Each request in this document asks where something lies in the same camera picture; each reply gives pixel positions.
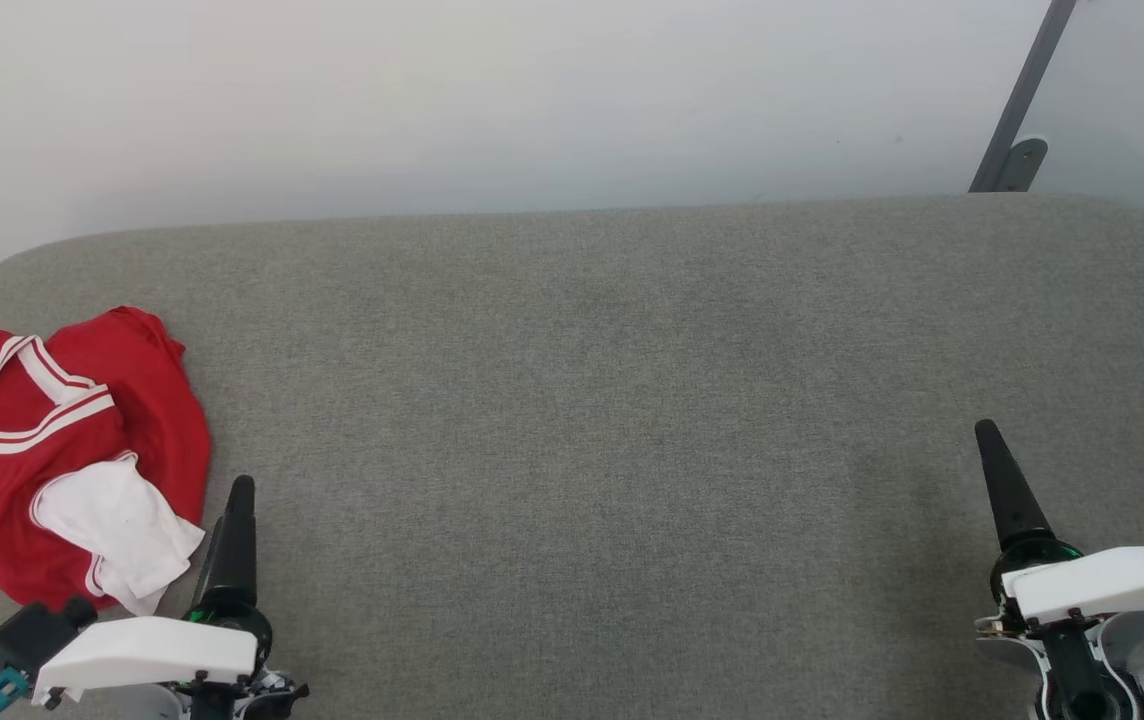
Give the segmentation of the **grey fabric sofa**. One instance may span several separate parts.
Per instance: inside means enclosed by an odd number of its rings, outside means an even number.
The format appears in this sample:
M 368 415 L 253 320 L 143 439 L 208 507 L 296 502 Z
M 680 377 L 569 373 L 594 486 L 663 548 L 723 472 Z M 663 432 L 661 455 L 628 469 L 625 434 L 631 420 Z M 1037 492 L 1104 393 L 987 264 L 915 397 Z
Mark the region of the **grey fabric sofa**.
M 292 720 L 1015 720 L 974 424 L 1144 544 L 1144 213 L 1034 193 L 101 234 L 0 329 L 159 315 L 256 478 Z

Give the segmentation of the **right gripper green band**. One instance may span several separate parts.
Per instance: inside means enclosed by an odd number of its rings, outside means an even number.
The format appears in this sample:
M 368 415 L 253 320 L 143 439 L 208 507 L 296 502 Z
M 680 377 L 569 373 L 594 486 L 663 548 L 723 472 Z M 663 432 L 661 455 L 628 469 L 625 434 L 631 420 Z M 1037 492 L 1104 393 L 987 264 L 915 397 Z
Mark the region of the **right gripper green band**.
M 976 641 L 996 659 L 1038 677 L 1030 720 L 1144 720 L 1144 693 L 1128 662 L 1109 657 L 1111 615 L 1089 619 L 1072 610 L 1066 619 L 1044 624 L 1020 615 L 1019 602 L 1003 590 L 1003 573 L 1085 553 L 1052 533 L 998 424 L 976 421 L 974 436 L 1000 543 L 990 578 L 998 614 L 976 620 Z

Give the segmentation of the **grey metal pole with bracket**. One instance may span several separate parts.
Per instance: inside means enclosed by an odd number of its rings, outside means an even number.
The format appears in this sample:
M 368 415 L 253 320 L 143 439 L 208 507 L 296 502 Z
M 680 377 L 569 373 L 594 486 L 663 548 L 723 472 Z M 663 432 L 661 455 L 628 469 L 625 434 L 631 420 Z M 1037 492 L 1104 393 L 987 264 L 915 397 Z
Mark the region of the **grey metal pole with bracket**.
M 988 193 L 1000 188 L 1001 172 L 1015 145 L 1017 132 L 1028 114 L 1028 108 L 1077 5 L 1078 0 L 1049 0 L 1042 23 L 1028 47 L 1023 68 L 1017 73 L 996 127 L 971 179 L 968 190 L 970 193 Z

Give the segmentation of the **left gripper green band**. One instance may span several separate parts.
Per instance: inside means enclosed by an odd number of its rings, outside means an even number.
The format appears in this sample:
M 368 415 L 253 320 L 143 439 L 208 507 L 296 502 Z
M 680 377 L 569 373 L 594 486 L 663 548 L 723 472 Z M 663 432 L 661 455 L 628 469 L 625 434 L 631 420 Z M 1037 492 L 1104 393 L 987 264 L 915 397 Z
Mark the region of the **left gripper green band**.
M 272 648 L 272 626 L 255 606 L 257 601 L 257 535 L 255 478 L 237 477 L 230 488 L 223 515 L 212 530 L 194 606 L 185 620 L 249 633 L 257 641 L 251 673 L 235 682 L 217 683 L 206 671 L 189 682 L 173 685 L 182 702 L 182 720 L 289 720 L 297 701 L 310 696 L 308 685 L 267 668 Z

